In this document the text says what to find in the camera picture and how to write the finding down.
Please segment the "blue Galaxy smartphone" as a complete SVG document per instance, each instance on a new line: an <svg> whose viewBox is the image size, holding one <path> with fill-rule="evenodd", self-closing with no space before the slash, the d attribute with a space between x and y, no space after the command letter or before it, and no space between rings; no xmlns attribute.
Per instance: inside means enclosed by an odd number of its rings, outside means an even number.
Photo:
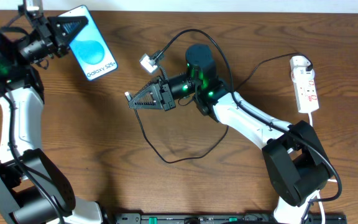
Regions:
<svg viewBox="0 0 358 224"><path fill-rule="evenodd" d="M60 17L76 16L85 16L88 20L88 24L70 43L71 51L77 59L85 77L89 81L93 81L116 70L118 64L88 8L82 5L60 14Z"/></svg>

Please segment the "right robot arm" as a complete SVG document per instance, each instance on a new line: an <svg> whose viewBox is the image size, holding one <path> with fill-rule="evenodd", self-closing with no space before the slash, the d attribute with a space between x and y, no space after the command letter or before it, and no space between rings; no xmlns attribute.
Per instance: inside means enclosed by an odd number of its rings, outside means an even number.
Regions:
<svg viewBox="0 0 358 224"><path fill-rule="evenodd" d="M337 172L310 123L291 124L246 102L219 78L208 45L186 50L186 72L168 78L157 76L135 95L126 93L129 108L174 109L180 99L192 96L200 113L235 129L261 151L270 183L279 196L273 220L306 223L310 207L323 202L317 196Z"/></svg>

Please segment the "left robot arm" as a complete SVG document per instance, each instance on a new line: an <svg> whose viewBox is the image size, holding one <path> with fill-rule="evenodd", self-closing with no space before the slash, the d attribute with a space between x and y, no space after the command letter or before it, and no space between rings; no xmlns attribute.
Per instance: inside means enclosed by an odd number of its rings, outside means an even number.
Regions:
<svg viewBox="0 0 358 224"><path fill-rule="evenodd" d="M78 198L42 150L46 57L62 57L88 24L85 16L44 17L28 12L33 30L0 27L0 214L7 223L107 223L98 202Z"/></svg>

